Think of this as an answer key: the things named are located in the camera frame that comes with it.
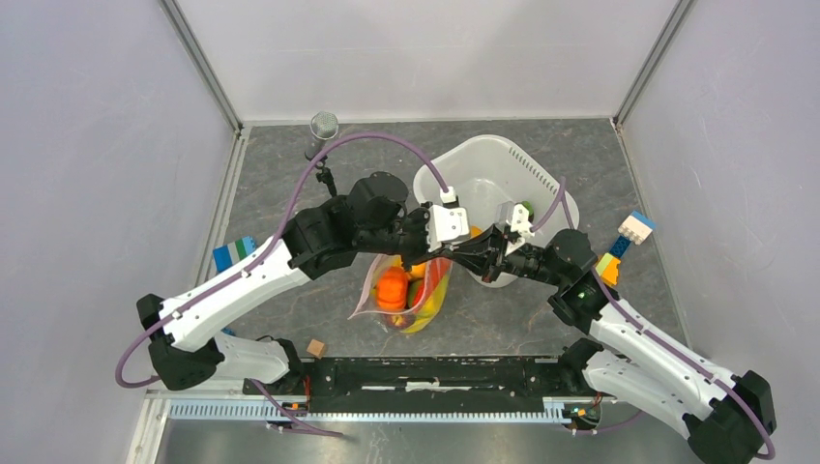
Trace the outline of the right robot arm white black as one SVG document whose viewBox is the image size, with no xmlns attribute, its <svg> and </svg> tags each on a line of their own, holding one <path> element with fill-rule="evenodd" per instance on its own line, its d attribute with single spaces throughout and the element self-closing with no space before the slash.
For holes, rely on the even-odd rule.
<svg viewBox="0 0 820 464">
<path fill-rule="evenodd" d="M 502 273 L 553 285 L 548 302 L 586 336 L 558 369 L 571 394 L 607 393 L 663 422 L 704 463 L 748 463 L 776 456 L 770 384 L 737 375 L 691 351 L 603 283 L 586 234 L 559 231 L 547 246 L 516 245 L 495 227 L 459 245 L 459 264 L 490 282 Z"/>
</svg>

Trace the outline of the yellow toy bananas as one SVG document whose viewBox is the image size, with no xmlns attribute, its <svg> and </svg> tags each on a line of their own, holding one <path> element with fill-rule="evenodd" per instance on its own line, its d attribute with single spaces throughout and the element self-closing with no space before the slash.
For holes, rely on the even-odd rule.
<svg viewBox="0 0 820 464">
<path fill-rule="evenodd" d="M 414 311 L 412 313 L 408 313 L 414 316 L 414 323 L 406 329 L 400 331 L 404 334 L 414 334 L 425 329 L 432 322 L 432 320 L 440 313 L 446 300 L 448 289 L 449 285 L 447 288 L 445 298 L 442 301 L 430 299 L 425 302 L 424 299 L 422 299 L 418 303 Z"/>
</svg>

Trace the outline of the dark red toy fruit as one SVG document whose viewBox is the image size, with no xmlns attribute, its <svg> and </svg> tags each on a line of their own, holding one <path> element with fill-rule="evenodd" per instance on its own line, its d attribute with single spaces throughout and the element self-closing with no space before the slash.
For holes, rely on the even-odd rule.
<svg viewBox="0 0 820 464">
<path fill-rule="evenodd" d="M 387 325 L 396 330 L 404 330 L 415 321 L 412 314 L 391 314 L 386 316 Z"/>
</svg>

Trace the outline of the orange toy pumpkin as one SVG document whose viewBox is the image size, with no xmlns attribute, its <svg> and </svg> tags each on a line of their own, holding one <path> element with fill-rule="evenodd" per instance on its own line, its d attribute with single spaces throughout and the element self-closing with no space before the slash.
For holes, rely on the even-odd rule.
<svg viewBox="0 0 820 464">
<path fill-rule="evenodd" d="M 376 281 L 374 296 L 380 309 L 401 312 L 406 309 L 409 280 L 397 267 L 388 268 Z"/>
</svg>

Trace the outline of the clear zip top bag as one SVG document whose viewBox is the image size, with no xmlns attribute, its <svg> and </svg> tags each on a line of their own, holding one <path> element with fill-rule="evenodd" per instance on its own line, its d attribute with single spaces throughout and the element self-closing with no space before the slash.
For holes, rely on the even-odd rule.
<svg viewBox="0 0 820 464">
<path fill-rule="evenodd" d="M 445 258 L 405 269 L 398 255 L 378 254 L 350 317 L 371 315 L 389 330 L 415 334 L 442 309 L 452 270 L 453 262 Z"/>
</svg>

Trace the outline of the red toy chili pepper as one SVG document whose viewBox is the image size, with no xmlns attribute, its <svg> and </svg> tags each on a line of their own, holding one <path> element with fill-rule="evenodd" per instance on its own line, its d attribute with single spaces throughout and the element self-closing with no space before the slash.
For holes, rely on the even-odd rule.
<svg viewBox="0 0 820 464">
<path fill-rule="evenodd" d="M 425 302 L 430 299 L 442 301 L 445 298 L 451 270 L 452 261 L 447 258 L 435 258 L 426 263 Z"/>
</svg>

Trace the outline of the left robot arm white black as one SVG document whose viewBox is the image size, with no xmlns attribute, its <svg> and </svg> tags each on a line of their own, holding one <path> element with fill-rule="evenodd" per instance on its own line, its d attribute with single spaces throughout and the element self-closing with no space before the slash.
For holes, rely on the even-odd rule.
<svg viewBox="0 0 820 464">
<path fill-rule="evenodd" d="M 360 253 L 398 255 L 416 265 L 469 239 L 467 212 L 452 189 L 441 203 L 413 211 L 406 209 L 408 195 L 398 177 L 376 172 L 349 193 L 300 211 L 280 234 L 200 286 L 173 298 L 141 298 L 137 309 L 160 381 L 182 391 L 213 377 L 253 379 L 295 392 L 304 369 L 290 341 L 243 339 L 223 328 L 277 295 L 350 266 Z"/>
</svg>

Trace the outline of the orange yellow bell pepper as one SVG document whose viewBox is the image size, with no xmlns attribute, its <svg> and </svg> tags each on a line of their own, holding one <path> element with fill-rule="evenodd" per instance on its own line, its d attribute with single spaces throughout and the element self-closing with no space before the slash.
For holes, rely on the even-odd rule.
<svg viewBox="0 0 820 464">
<path fill-rule="evenodd" d="M 409 281 L 423 279 L 426 275 L 426 263 L 417 265 L 410 265 L 406 267 L 400 256 L 395 256 L 393 259 L 393 266 L 403 271 Z"/>
</svg>

